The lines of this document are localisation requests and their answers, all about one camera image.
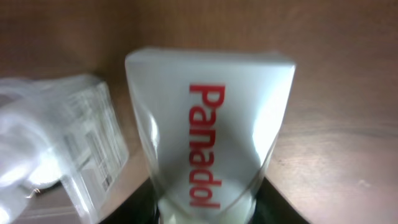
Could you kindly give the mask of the white spray bottle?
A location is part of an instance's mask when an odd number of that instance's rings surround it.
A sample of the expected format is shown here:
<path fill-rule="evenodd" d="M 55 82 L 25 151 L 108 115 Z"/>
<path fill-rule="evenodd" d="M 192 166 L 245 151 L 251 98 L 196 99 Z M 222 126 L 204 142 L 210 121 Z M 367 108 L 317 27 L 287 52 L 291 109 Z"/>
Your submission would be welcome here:
<path fill-rule="evenodd" d="M 128 157 L 104 80 L 1 80 L 2 223 L 57 183 L 82 223 L 99 223 Z"/>

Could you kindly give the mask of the white Panadol box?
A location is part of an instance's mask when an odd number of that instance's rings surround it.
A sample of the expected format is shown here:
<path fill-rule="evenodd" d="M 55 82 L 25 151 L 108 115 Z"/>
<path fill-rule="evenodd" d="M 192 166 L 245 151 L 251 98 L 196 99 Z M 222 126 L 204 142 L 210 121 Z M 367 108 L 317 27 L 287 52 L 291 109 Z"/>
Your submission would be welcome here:
<path fill-rule="evenodd" d="M 126 56 L 162 223 L 248 223 L 296 64 L 276 53 L 144 48 Z"/>

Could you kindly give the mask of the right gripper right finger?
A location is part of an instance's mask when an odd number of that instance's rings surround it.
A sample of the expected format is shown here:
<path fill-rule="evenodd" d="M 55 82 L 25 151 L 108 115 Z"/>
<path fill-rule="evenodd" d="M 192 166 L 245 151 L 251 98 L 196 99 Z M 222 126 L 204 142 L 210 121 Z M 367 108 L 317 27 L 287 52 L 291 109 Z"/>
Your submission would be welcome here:
<path fill-rule="evenodd" d="M 309 224 L 265 177 L 256 194 L 253 224 Z"/>

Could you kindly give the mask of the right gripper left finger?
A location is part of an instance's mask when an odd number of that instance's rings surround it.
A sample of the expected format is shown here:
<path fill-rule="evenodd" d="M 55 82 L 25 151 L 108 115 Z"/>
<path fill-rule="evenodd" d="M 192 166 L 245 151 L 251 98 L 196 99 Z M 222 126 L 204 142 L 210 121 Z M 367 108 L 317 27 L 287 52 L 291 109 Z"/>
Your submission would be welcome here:
<path fill-rule="evenodd" d="M 154 186 L 147 179 L 100 224 L 159 224 L 159 217 Z"/>

